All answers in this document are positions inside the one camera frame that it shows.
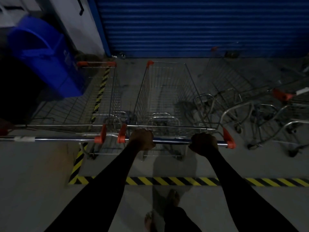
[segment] shopping cart handle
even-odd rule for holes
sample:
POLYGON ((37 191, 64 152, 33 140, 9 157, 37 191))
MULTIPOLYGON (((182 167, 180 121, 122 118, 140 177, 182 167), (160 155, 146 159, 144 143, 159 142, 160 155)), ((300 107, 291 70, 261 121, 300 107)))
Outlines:
MULTIPOLYGON (((118 143, 125 143, 129 141, 129 136, 126 136, 126 124, 123 124, 120 132, 118 134, 118 143)), ((229 132, 223 128, 223 139, 224 141, 217 141, 218 146, 225 146, 230 149, 234 149, 236 147, 236 144, 229 134, 229 132)), ((184 139, 184 138, 159 138, 154 137, 153 142, 155 144, 172 144, 172 145, 189 145, 192 143, 191 139, 184 139)))

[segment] white label on handle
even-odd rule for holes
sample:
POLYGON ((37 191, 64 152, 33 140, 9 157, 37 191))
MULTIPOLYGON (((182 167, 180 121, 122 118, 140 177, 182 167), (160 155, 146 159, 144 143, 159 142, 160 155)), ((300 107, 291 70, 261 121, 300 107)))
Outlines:
POLYGON ((15 142, 35 142, 36 137, 25 137, 25 136, 16 136, 14 137, 15 142))
POLYGON ((296 95, 300 95, 300 94, 303 94, 303 93, 307 93, 309 91, 309 87, 305 87, 303 89, 300 89, 300 90, 297 90, 296 91, 296 95))

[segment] person's left arm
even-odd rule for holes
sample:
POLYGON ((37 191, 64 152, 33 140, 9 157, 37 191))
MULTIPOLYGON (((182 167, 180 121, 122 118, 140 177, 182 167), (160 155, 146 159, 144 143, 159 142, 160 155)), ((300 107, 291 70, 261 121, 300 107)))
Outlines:
POLYGON ((155 146, 153 134, 134 131, 126 148, 85 186, 45 230, 108 231, 121 201, 126 179, 139 151, 155 146))

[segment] person's left hand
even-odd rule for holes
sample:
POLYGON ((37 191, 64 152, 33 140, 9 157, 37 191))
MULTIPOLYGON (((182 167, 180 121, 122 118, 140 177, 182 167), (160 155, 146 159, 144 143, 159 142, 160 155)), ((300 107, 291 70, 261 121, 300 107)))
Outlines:
POLYGON ((141 151, 150 150, 155 147, 153 143, 153 134, 151 131, 146 129, 137 129, 133 131, 131 136, 129 137, 129 143, 133 141, 137 141, 141 145, 141 151))

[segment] black pants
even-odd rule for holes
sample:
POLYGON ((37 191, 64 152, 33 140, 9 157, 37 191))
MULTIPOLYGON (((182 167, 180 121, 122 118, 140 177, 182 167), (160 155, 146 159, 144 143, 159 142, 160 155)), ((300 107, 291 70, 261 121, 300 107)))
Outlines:
POLYGON ((187 216, 186 212, 174 205, 168 205, 164 212, 165 232, 170 231, 190 231, 201 232, 199 227, 187 216))

